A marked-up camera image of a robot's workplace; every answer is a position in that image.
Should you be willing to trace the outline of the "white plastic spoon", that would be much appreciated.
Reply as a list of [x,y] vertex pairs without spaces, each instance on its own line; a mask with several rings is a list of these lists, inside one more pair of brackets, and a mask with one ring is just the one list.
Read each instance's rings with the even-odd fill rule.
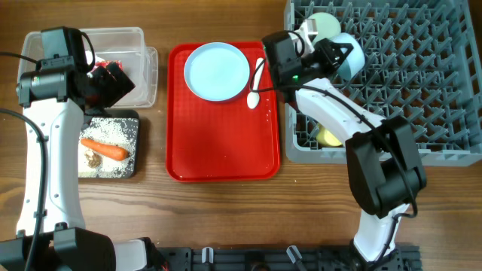
[[261,76],[263,73],[265,59],[258,58],[255,66],[255,73],[252,76],[251,90],[247,95],[247,106],[249,109],[255,109],[260,102],[260,95],[257,93]]

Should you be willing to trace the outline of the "green bowl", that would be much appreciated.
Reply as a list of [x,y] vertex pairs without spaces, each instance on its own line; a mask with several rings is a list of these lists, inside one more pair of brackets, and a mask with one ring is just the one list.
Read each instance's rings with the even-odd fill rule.
[[313,39],[313,44],[324,38],[333,38],[341,33],[340,21],[333,15],[325,12],[318,12],[309,16],[310,20],[315,20],[317,36]]

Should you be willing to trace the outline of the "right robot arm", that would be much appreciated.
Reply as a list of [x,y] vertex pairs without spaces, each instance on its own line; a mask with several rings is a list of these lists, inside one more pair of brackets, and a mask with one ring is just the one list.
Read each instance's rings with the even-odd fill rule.
[[352,268],[375,270],[394,261],[398,225],[417,216],[416,195],[427,182],[410,123],[372,113],[332,85],[329,76],[349,80],[365,65],[351,35],[313,43],[309,32],[284,30],[262,44],[273,89],[345,147],[349,187],[362,210],[350,244]]

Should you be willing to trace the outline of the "yellow cup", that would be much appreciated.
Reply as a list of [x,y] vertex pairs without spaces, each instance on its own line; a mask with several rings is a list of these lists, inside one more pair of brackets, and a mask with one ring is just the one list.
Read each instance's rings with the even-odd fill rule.
[[329,132],[324,126],[321,124],[317,124],[319,128],[319,132],[316,135],[316,141],[325,146],[325,147],[339,147],[342,145],[341,141],[339,141],[331,132]]

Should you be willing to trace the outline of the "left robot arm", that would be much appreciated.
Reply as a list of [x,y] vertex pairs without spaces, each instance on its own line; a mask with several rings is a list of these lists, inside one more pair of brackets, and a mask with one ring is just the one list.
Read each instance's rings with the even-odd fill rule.
[[147,237],[119,243],[85,227],[78,191],[81,129],[134,88],[117,63],[96,66],[86,33],[41,32],[44,51],[21,75],[17,96],[26,123],[26,189],[14,239],[1,243],[8,270],[166,270]]

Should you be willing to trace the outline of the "light blue bowl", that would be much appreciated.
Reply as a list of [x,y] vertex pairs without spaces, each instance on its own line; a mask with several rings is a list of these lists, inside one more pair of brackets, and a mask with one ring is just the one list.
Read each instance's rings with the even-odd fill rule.
[[344,32],[332,37],[331,41],[336,44],[352,45],[353,49],[342,62],[337,73],[345,81],[353,79],[365,66],[365,53],[362,50],[361,45],[356,41],[353,35]]

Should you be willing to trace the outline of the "brown food scrap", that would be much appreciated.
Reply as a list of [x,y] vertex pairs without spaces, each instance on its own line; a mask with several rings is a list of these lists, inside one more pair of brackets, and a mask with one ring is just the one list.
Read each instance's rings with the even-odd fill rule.
[[87,166],[90,167],[91,169],[95,169],[99,167],[100,164],[102,163],[102,158],[91,150],[85,151],[84,156],[86,159]]

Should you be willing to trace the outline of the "orange carrot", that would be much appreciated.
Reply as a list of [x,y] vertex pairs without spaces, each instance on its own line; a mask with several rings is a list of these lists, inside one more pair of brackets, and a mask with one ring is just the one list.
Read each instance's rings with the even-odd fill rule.
[[92,139],[81,139],[81,144],[93,151],[116,161],[125,160],[129,156],[129,152],[116,145],[107,145],[96,142]]

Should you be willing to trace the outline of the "light blue plate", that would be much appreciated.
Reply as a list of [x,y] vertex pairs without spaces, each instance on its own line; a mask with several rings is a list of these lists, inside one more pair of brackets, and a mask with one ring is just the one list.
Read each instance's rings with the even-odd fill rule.
[[186,85],[195,96],[209,102],[225,102],[238,96],[249,78],[249,61],[232,44],[203,44],[185,62]]

